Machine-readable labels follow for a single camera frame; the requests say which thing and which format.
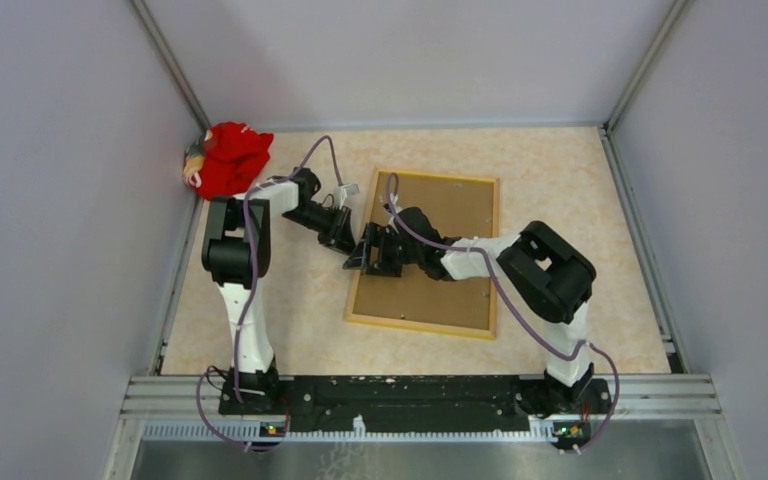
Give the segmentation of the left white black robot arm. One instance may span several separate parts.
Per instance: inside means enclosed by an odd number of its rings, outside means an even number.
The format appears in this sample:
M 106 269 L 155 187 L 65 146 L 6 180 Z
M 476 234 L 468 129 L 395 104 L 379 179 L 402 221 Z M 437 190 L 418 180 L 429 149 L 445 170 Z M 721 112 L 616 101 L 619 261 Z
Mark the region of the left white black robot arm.
M 348 255 L 357 243 L 346 200 L 359 193 L 340 183 L 329 204 L 317 202 L 319 178 L 308 168 L 272 177 L 248 191 L 217 197 L 208 210 L 201 262 L 217 285 L 232 337 L 229 396 L 257 413 L 279 404 L 275 353 L 266 327 L 265 288 L 271 262 L 271 223 L 283 217 L 317 234 L 320 245 Z

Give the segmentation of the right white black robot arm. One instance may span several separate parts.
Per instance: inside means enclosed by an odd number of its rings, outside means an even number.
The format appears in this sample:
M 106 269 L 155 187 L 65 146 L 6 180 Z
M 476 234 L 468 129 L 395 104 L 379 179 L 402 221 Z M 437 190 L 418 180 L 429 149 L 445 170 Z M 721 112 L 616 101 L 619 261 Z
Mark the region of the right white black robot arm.
M 387 224 L 367 224 L 344 269 L 398 277 L 404 266 L 416 265 L 433 280 L 487 278 L 495 287 L 507 279 L 544 323 L 538 333 L 521 313 L 514 315 L 548 353 L 543 384 L 524 396 L 525 406 L 544 417 L 593 412 L 601 394 L 592 385 L 587 315 L 597 271 L 588 259 L 542 221 L 515 235 L 444 237 L 418 207 L 388 213 Z

